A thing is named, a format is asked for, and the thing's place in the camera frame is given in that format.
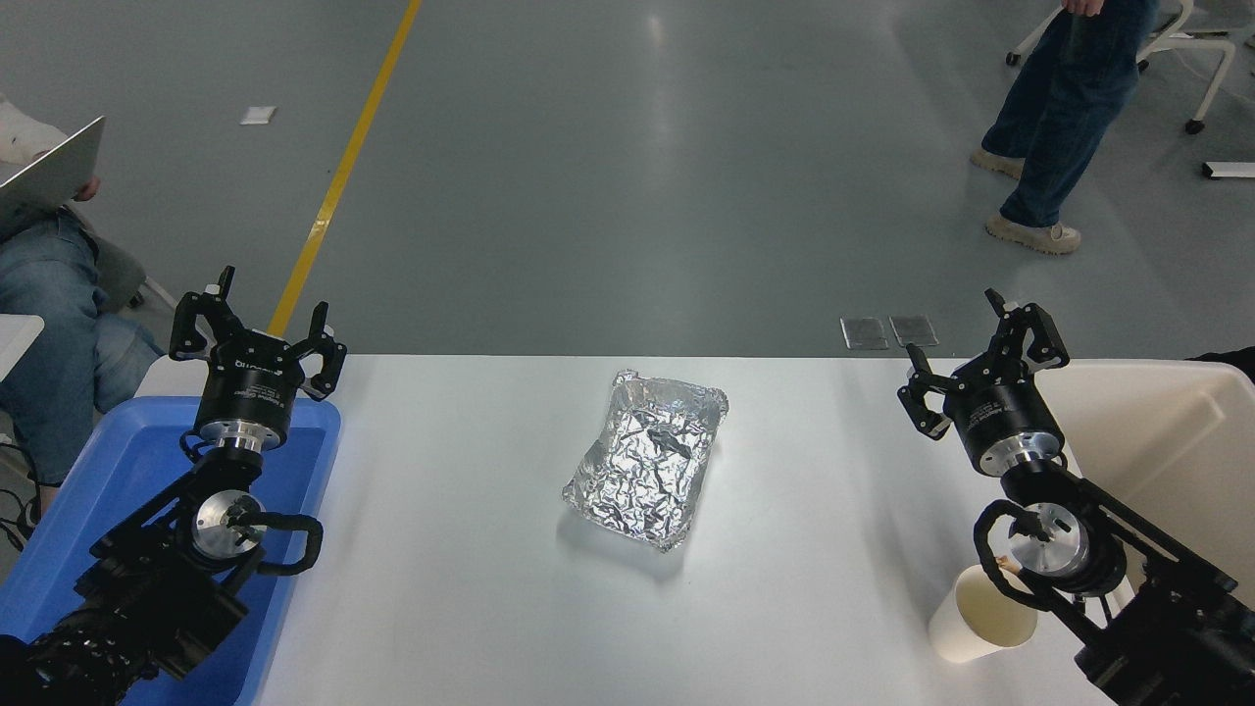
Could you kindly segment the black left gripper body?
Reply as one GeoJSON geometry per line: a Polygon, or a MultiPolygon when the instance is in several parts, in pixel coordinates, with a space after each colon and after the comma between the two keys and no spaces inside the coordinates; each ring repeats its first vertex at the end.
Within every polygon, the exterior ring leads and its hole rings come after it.
{"type": "Polygon", "coordinates": [[[245,429],[256,439],[286,439],[304,379],[286,341],[256,330],[220,339],[208,354],[195,433],[223,439],[245,429]]]}

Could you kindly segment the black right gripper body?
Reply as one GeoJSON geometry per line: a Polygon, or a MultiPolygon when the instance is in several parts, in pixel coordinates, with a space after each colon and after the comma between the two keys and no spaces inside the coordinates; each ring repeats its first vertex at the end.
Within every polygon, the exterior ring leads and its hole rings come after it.
{"type": "Polygon", "coordinates": [[[959,389],[946,394],[944,415],[974,469],[1010,470],[1060,455],[1064,435],[1022,362],[976,357],[953,377],[959,389]]]}

